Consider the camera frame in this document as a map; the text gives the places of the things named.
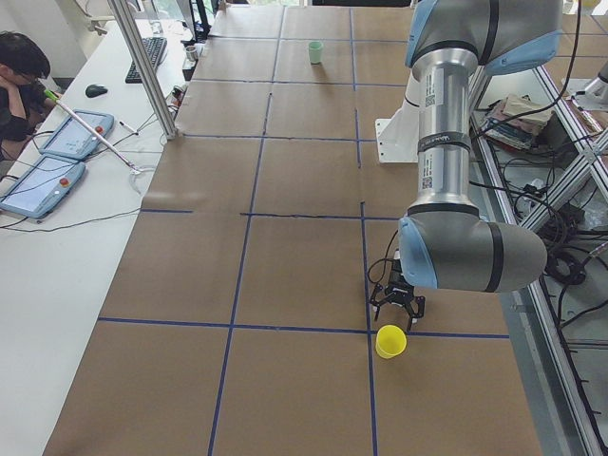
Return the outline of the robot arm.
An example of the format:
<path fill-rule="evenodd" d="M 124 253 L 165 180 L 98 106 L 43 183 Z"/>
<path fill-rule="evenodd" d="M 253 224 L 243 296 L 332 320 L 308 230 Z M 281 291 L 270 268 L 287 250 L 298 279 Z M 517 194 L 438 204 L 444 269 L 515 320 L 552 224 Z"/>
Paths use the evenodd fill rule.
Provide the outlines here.
<path fill-rule="evenodd" d="M 370 304 L 423 316 L 418 287 L 517 291 L 547 260 L 542 240 L 518 225 L 485 221 L 468 195 L 469 79 L 538 67 L 556 54 L 559 1 L 423 1 L 413 13 L 406 64 L 420 86 L 418 196 L 398 223 L 398 258 Z"/>

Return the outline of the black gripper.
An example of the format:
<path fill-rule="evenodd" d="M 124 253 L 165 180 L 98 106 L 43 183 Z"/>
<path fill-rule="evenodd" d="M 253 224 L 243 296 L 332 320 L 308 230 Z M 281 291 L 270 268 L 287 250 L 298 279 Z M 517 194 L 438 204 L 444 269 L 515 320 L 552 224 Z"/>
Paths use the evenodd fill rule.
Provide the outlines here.
<path fill-rule="evenodd" d="M 425 315 L 426 298 L 415 296 L 414 287 L 407 283 L 397 284 L 396 286 L 387 285 L 386 287 L 375 284 L 369 304 L 373 310 L 374 319 L 379 317 L 381 307 L 386 304 L 393 304 L 406 309 L 408 313 L 407 330 L 410 331 L 412 326 Z"/>

